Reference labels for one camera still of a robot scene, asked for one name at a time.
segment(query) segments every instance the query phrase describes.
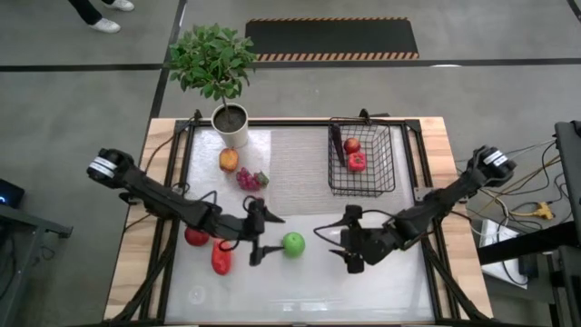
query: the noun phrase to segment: soil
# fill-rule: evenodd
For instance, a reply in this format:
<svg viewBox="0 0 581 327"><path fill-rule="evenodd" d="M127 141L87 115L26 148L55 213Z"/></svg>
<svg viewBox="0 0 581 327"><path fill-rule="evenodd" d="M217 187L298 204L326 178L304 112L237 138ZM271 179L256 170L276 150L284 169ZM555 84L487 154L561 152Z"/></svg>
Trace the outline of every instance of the soil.
<svg viewBox="0 0 581 327"><path fill-rule="evenodd" d="M244 126L246 123L246 114L244 111L236 106L228 106L228 113L230 114L230 119L224 108L214 116L214 126L224 133L236 132Z"/></svg>

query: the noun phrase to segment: wooden table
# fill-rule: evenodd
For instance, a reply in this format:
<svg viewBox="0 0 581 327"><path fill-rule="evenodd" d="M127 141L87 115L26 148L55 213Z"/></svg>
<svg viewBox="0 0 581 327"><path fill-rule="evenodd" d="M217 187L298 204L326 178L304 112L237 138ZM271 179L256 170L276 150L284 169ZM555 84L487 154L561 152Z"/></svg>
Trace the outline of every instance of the wooden table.
<svg viewBox="0 0 581 327"><path fill-rule="evenodd" d="M312 120L329 120L329 118L301 118ZM458 177L452 150L446 132L444 120L441 117L410 117L419 119L424 137L424 145L428 155L428 164L431 172L434 187L445 187L455 181ZM153 151L173 134L173 127L176 119L153 119L147 133L143 158L141 160L142 169L151 157ZM183 152L185 148L185 137L179 142L178 156L174 169L174 181L178 180L178 175L182 166ZM412 146L412 152L417 154L417 149ZM170 154L170 144L166 144L153 158L148 175L154 180L163 183ZM463 205L457 205L455 211L466 213ZM146 215L143 207L134 206L130 209L127 217L127 224L132 223ZM147 272L147 265L152 248L153 233L155 230L155 218L145 219L136 224L128 231L122 239L119 256L109 292L109 298L105 308L104 318L113 318L119 313L124 305L131 300ZM169 224L164 229L169 231ZM492 309L488 299L487 289L480 269L476 245L472 238L469 222L457 216L449 216L443 221L442 229L446 240L448 258L452 270L452 275L462 288L468 298L488 317L492 317ZM444 316L447 316L447 295L441 280L438 277L438 294L442 304ZM153 298L150 307L151 316L155 316L158 294L161 287L162 274L158 278L153 289Z"/></svg>

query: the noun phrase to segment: purple grapes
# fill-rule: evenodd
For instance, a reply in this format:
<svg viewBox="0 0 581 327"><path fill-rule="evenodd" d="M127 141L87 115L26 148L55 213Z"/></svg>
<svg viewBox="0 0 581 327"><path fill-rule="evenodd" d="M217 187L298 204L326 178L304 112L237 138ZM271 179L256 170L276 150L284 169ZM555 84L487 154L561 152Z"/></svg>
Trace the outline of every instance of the purple grapes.
<svg viewBox="0 0 581 327"><path fill-rule="evenodd" d="M236 173L236 181L242 190L258 191L261 189L261 184L255 176L252 176L244 167Z"/></svg>

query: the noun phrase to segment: white flower pot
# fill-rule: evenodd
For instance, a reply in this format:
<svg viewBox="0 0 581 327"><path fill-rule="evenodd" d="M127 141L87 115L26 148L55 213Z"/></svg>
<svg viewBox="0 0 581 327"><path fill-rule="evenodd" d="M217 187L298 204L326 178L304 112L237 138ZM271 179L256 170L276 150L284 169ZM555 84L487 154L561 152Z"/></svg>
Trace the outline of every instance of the white flower pot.
<svg viewBox="0 0 581 327"><path fill-rule="evenodd" d="M246 142L248 141L248 112L246 112L246 109L244 109L244 107L241 106L241 105L239 105L239 104L227 103L227 105L229 107L235 106L235 107L238 107L238 108L242 109L242 111L246 115L246 119L244 121L244 125L238 131L236 131L236 132L230 132L230 133L222 132L221 130L219 130L218 128L216 128L216 125L214 125L214 117L220 111L220 109L222 109L224 107L223 104L220 104L214 110L214 112L212 114L212 127L220 135L220 137L222 138L222 140L226 143L226 147L229 147L229 148L239 148L239 147L244 146L246 144Z"/></svg>

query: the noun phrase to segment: red apple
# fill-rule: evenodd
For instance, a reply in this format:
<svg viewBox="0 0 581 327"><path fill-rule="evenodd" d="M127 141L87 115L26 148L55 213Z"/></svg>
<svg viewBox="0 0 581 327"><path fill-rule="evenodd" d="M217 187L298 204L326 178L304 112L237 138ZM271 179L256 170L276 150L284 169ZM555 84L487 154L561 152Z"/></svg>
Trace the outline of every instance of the red apple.
<svg viewBox="0 0 581 327"><path fill-rule="evenodd" d="M202 246L208 242L210 235L204 232L196 231L193 228L186 227L183 233L185 241L192 246Z"/></svg>
<svg viewBox="0 0 581 327"><path fill-rule="evenodd" d="M343 144L343 149L347 154L354 154L361 148L361 143L355 137L348 138Z"/></svg>

